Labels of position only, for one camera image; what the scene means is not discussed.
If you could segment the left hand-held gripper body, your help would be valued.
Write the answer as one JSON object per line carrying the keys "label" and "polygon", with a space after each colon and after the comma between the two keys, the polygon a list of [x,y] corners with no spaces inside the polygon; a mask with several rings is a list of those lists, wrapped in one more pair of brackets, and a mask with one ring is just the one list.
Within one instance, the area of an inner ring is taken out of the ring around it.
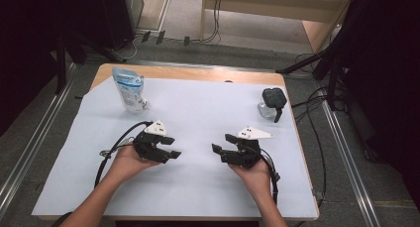
{"label": "left hand-held gripper body", "polygon": [[155,121],[135,138],[133,145],[141,158],[157,163],[166,163],[168,152],[158,148],[158,144],[163,144],[166,138],[167,131],[162,121]]}

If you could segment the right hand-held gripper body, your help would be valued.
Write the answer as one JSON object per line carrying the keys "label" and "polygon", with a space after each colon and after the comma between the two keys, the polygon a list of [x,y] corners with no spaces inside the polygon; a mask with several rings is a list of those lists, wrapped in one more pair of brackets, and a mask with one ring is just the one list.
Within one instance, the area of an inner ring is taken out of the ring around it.
{"label": "right hand-held gripper body", "polygon": [[259,139],[272,139],[273,134],[257,128],[246,127],[236,137],[238,138],[238,143],[234,145],[237,147],[237,150],[230,151],[230,154],[227,155],[220,155],[222,163],[240,166],[248,170],[259,160],[263,160],[272,170],[274,169],[271,157],[269,155],[266,155],[266,159],[263,157],[263,150],[259,144]]}

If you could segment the clear container with black lid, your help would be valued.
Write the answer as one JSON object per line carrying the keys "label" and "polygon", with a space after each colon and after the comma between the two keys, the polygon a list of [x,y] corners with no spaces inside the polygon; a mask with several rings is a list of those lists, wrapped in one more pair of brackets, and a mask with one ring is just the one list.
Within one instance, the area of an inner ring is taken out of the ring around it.
{"label": "clear container with black lid", "polygon": [[281,88],[266,88],[262,92],[262,102],[258,104],[258,109],[262,117],[277,123],[286,103],[287,99]]}

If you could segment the person's right hand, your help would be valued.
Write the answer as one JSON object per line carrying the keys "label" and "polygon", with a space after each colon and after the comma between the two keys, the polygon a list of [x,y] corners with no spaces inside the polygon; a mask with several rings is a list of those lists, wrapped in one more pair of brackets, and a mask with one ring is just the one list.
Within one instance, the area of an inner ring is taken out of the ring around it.
{"label": "person's right hand", "polygon": [[270,176],[264,161],[259,160],[248,170],[234,165],[229,165],[229,168],[240,177],[255,202],[271,199]]}

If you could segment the person's left hand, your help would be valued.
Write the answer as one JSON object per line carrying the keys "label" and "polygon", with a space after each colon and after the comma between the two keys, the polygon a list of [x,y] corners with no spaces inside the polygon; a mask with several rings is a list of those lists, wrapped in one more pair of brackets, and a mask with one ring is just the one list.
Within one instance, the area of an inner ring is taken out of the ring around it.
{"label": "person's left hand", "polygon": [[107,180],[121,185],[141,171],[157,166],[158,163],[141,158],[132,144],[121,148],[105,175]]}

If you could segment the white paper sheet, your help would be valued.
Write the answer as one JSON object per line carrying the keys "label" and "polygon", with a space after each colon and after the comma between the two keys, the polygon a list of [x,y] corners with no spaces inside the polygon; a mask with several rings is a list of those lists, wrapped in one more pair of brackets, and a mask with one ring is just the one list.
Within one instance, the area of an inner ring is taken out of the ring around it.
{"label": "white paper sheet", "polygon": [[92,191],[102,161],[123,135],[138,135],[146,121],[160,120],[173,138],[175,160],[142,171],[118,188],[106,214],[116,219],[256,219],[259,211],[231,169],[212,147],[226,150],[226,135],[246,127],[270,134],[260,141],[279,172],[280,213],[315,220],[319,210],[290,108],[273,123],[258,110],[263,85],[148,78],[149,109],[130,113],[107,79],[88,92],[33,209],[54,219],[74,210]]}

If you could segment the black metal stand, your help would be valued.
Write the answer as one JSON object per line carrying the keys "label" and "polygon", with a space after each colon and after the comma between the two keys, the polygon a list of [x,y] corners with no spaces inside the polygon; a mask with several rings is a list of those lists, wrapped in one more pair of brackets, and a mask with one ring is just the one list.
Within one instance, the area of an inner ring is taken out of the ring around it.
{"label": "black metal stand", "polygon": [[82,48],[82,45],[89,46],[96,52],[108,58],[110,61],[122,62],[121,59],[117,59],[110,52],[107,52],[104,48],[100,47],[97,43],[89,40],[82,34],[76,33],[72,30],[62,30],[58,33],[56,39],[56,94],[60,94],[67,84],[65,55],[69,54],[72,60],[76,63],[86,62],[87,56]]}

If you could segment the black tripod stand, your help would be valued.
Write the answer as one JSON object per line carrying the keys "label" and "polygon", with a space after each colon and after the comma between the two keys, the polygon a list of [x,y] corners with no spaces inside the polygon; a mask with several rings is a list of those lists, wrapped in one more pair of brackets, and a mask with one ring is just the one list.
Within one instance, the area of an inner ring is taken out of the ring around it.
{"label": "black tripod stand", "polygon": [[335,90],[338,82],[339,71],[342,68],[342,61],[339,55],[339,51],[339,43],[332,42],[323,51],[313,54],[311,57],[308,57],[287,68],[277,69],[275,72],[280,74],[289,74],[317,61],[318,64],[312,72],[312,77],[315,80],[322,80],[327,75],[327,73],[330,73],[327,86],[327,103],[329,107],[335,111],[337,110],[335,105]]}

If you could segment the dark cabinet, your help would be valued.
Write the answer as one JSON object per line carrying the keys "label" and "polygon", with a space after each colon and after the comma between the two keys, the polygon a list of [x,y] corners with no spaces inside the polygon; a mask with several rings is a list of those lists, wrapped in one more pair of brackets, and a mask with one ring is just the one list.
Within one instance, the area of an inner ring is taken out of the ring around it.
{"label": "dark cabinet", "polygon": [[119,49],[132,41],[143,13],[144,0],[102,0],[109,47]]}

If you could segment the light wooden shelf unit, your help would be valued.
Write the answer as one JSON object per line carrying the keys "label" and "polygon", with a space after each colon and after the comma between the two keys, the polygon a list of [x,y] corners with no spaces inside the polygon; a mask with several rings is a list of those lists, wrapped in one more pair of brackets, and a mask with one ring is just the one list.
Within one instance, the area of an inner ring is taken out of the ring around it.
{"label": "light wooden shelf unit", "polygon": [[[334,28],[343,22],[351,0],[220,0],[221,11],[300,20],[314,53],[327,43]],[[201,0],[199,40],[204,40],[205,10],[216,0]]]}

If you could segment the metal floor rail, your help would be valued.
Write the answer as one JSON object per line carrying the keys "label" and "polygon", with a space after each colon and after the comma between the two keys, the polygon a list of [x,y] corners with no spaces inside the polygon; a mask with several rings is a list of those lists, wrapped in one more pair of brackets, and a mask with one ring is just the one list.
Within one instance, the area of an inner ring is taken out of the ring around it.
{"label": "metal floor rail", "polygon": [[19,189],[19,186],[28,172],[30,165],[41,147],[45,136],[51,128],[57,113],[64,103],[76,74],[77,65],[73,62],[66,72],[68,81],[64,85],[62,91],[53,97],[52,102],[23,150],[22,155],[19,157],[5,183],[0,188],[0,221],[3,219],[9,205]]}
{"label": "metal floor rail", "polygon": [[330,109],[326,101],[323,102],[322,107],[366,226],[380,227],[380,223],[368,194],[368,190],[353,159],[348,142],[341,129],[336,113]]}
{"label": "metal floor rail", "polygon": [[254,67],[214,65],[214,64],[197,64],[197,63],[183,63],[183,62],[167,62],[167,61],[151,61],[151,60],[128,61],[128,62],[125,62],[125,64],[276,73],[275,69],[268,69],[268,68],[254,68]]}

